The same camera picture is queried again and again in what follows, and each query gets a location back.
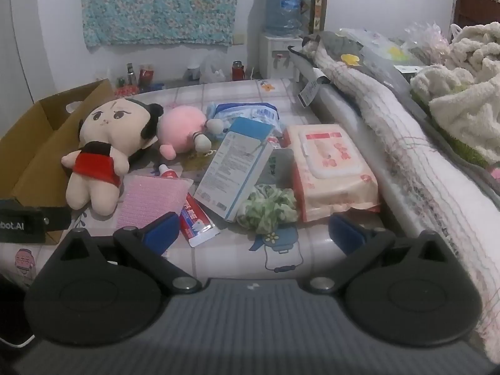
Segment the pink sponge cloth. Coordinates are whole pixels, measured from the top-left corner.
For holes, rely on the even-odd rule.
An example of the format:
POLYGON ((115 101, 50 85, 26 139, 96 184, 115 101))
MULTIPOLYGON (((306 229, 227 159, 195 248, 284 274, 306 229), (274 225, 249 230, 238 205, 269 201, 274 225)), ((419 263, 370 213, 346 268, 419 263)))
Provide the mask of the pink sponge cloth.
POLYGON ((125 184, 116 228, 144 228, 167 213, 180 215, 192 184, 191 179, 133 176, 125 184))

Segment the red toothpaste tube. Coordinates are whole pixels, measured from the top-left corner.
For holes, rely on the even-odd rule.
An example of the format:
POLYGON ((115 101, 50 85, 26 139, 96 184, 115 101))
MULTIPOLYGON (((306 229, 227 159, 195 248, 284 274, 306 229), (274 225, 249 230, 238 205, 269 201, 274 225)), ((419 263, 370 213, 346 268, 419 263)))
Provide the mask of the red toothpaste tube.
POLYGON ((190 194, 193 185, 191 179, 181 178, 172 168, 165 164, 158 167, 159 177, 167 179, 168 183, 161 185, 169 211, 176 212, 181 220, 181 233, 190 247, 200 246, 219 234, 210 217, 190 194))

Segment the green floral scrunchie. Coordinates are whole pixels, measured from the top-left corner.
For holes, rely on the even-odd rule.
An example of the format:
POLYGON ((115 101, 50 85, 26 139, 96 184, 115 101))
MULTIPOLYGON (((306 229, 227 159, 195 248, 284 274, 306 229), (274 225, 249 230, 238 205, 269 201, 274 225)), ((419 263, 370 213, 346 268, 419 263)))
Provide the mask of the green floral scrunchie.
POLYGON ((256 234, 271 234, 281 224, 295 223, 298 218, 298 203, 292 189, 261 184, 255 185, 240 205, 236 221, 256 234))

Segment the pink round plush toy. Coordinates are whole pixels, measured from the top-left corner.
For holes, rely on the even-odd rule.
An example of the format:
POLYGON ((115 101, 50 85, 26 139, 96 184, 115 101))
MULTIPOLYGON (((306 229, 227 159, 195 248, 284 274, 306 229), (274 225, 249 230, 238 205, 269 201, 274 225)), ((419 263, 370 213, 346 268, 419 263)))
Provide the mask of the pink round plush toy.
POLYGON ((158 121, 159 152, 168 161, 191 150, 201 154, 209 153, 212 141, 208 136, 218 136, 223 130, 224 124, 220 119, 208 119, 196 107, 175 107, 158 121))

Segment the blue white tissue pack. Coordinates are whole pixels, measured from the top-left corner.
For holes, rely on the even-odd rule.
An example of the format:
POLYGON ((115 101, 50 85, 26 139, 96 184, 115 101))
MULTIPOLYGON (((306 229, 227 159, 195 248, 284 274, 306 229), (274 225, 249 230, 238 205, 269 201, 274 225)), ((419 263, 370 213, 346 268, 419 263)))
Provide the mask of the blue white tissue pack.
POLYGON ((223 123, 225 135, 236 118, 248 118, 264 124, 273 126, 272 136, 281 138, 283 135, 283 124, 277 108, 268 102, 254 103, 223 103, 210 104, 207 107, 206 115, 208 119, 219 119, 223 123))

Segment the brown cardboard box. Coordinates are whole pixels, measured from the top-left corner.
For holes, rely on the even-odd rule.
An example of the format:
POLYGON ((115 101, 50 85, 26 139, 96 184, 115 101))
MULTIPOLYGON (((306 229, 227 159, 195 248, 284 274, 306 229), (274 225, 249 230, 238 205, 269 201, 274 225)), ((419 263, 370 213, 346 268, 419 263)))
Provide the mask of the brown cardboard box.
MULTIPOLYGON (((34 208, 68 207, 69 171, 61 158, 78 148, 80 121, 112 98, 112 86, 103 80, 36 102, 1 138, 1 199, 34 208)), ((50 233, 49 243, 15 244, 56 244, 62 232, 50 233)))

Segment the pink wet wipes pack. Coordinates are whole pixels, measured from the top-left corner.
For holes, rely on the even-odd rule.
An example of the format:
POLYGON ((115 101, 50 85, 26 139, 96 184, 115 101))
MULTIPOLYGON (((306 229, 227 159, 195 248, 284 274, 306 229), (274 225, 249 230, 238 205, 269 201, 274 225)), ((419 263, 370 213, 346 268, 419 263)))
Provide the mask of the pink wet wipes pack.
POLYGON ((351 209, 379 210, 377 179, 341 126, 290 125, 284 139, 293 152, 292 187, 305 223, 351 209))

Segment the big-head doll red dress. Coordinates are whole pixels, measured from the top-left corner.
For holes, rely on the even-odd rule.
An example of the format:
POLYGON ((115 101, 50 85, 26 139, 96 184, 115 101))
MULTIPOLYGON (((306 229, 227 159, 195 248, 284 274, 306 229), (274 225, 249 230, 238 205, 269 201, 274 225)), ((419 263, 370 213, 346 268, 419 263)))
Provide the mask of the big-head doll red dress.
POLYGON ((79 129, 80 147, 61 158, 71 171, 65 199, 73 210, 89 205, 99 216, 114 213, 131 163, 157 140, 159 104, 115 98, 93 109, 79 129))

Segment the red drink can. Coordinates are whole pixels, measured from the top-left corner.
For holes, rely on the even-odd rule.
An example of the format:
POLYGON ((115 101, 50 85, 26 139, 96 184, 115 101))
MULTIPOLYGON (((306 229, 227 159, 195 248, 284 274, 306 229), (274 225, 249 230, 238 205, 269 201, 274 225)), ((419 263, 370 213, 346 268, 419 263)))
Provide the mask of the red drink can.
POLYGON ((138 85, 146 88, 151 85, 154 76, 154 67, 151 64, 141 64, 138 85))

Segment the white cup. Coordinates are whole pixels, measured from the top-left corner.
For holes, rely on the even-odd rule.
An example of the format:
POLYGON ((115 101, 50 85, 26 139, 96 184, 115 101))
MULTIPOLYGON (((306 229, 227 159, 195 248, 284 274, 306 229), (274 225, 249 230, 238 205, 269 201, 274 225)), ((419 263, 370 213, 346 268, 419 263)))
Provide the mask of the white cup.
POLYGON ((191 64, 187 67, 187 79, 189 81, 197 81, 200 79, 201 70, 199 64, 191 64))

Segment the cream fluffy blanket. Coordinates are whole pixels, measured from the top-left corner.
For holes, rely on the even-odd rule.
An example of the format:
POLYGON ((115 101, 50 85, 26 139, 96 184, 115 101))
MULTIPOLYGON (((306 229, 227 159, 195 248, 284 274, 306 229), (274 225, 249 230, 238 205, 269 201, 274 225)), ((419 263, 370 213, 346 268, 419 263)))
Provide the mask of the cream fluffy blanket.
POLYGON ((410 81, 431 124, 461 158, 482 168, 499 163, 499 23, 424 29, 437 63, 410 81))

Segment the white plastic bag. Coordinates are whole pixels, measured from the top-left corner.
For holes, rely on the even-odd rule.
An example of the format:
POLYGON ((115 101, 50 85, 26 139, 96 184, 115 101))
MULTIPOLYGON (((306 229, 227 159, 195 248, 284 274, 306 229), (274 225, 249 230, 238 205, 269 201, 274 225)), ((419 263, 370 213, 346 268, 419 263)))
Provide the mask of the white plastic bag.
POLYGON ((225 82, 227 75, 225 55, 222 52, 211 52, 202 61, 199 79, 201 84, 225 82))

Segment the red thermos bottle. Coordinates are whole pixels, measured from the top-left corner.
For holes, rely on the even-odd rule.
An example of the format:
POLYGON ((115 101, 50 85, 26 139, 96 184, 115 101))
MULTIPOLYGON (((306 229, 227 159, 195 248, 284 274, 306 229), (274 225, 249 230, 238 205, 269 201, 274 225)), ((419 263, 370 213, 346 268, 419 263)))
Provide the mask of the red thermos bottle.
POLYGON ((245 69, 241 61, 237 60, 232 63, 231 67, 231 79, 233 81, 245 80, 245 69))

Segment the white water dispenser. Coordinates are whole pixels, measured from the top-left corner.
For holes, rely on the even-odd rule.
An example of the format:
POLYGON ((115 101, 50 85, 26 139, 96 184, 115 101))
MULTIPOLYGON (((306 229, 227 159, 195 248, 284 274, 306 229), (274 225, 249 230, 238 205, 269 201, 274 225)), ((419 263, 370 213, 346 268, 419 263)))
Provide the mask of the white water dispenser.
POLYGON ((294 79, 295 65, 289 47, 300 50, 301 37, 276 37, 262 33, 259 37, 259 71, 264 79, 294 79))

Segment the blue water bottle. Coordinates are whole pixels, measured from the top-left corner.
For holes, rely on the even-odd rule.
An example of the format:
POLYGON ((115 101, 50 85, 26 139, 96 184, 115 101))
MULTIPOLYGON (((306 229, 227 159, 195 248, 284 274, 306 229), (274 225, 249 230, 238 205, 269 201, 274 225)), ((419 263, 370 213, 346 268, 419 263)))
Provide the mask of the blue water bottle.
POLYGON ((301 33, 302 0, 264 0, 263 31, 272 36, 297 37, 301 33))

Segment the floral blue wall cloth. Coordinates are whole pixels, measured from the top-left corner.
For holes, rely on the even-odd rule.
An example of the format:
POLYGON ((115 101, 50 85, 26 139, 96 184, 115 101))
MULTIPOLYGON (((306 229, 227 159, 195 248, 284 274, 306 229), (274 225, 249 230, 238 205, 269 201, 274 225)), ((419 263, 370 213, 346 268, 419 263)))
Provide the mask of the floral blue wall cloth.
POLYGON ((81 0, 89 49, 232 43, 238 0, 81 0))

